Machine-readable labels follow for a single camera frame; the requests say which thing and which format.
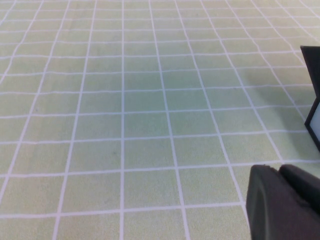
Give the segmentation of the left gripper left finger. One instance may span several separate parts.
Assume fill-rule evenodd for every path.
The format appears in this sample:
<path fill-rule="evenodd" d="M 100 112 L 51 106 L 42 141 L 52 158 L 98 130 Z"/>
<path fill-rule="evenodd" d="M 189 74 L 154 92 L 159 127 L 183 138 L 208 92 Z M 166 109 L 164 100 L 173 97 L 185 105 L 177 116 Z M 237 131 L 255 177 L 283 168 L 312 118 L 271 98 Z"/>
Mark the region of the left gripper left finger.
<path fill-rule="evenodd" d="M 246 212 L 253 240 L 318 240 L 320 212 L 268 165 L 250 169 Z"/>

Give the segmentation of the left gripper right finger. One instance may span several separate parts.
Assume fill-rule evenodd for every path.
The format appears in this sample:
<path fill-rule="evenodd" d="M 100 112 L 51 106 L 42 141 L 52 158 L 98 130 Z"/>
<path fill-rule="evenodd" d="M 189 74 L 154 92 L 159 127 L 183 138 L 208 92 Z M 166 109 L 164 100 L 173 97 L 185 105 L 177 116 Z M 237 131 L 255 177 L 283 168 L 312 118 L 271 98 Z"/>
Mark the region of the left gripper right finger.
<path fill-rule="evenodd" d="M 315 211 L 320 211 L 320 179 L 292 164 L 284 164 L 279 173 L 295 192 Z"/>

